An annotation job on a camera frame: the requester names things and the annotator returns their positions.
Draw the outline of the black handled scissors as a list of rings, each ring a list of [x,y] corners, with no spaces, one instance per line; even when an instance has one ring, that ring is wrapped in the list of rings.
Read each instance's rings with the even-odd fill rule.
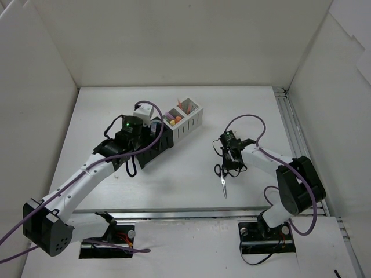
[[[220,178],[223,195],[224,195],[224,198],[227,199],[227,186],[226,186],[225,178],[228,172],[225,171],[222,165],[216,164],[214,167],[214,173]]]

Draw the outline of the purple highlighter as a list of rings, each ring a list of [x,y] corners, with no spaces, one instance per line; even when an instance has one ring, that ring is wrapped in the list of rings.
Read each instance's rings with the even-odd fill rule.
[[[173,117],[171,114],[166,113],[166,114],[164,114],[164,116],[165,116],[165,118],[166,118],[168,121],[172,121],[172,120],[174,120],[174,117]]]

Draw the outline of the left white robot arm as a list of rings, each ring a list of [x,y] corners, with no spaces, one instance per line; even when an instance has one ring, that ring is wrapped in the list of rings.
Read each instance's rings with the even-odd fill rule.
[[[51,257],[73,242],[109,243],[115,238],[116,221],[108,213],[76,215],[74,211],[98,184],[154,146],[165,127],[162,116],[148,125],[137,116],[121,118],[121,130],[114,137],[106,135],[72,177],[42,200],[30,199],[23,206],[24,236]]]

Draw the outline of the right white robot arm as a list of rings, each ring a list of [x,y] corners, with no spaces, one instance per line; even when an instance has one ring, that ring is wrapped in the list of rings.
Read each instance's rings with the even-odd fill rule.
[[[222,165],[218,172],[222,185],[231,172],[240,173],[248,165],[277,178],[279,200],[257,217],[257,233],[264,239],[276,234],[290,218],[314,207],[326,197],[317,171],[306,156],[290,158],[266,155],[252,139],[237,139],[232,131],[220,136]]]

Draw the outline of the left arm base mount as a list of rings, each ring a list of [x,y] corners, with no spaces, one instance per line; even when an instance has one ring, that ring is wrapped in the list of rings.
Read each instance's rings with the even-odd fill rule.
[[[102,237],[93,237],[91,240],[107,242],[125,248],[133,248],[135,237],[135,224],[119,224],[108,213],[96,213],[110,224]],[[129,259],[133,254],[116,247],[102,244],[88,244],[82,242],[79,259]]]

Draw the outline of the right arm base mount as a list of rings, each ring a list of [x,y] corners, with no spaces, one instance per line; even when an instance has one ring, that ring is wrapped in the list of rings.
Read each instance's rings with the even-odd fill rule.
[[[259,216],[254,222],[239,222],[239,252],[250,266],[267,262],[275,254],[295,253],[293,233],[287,221],[270,228]]]

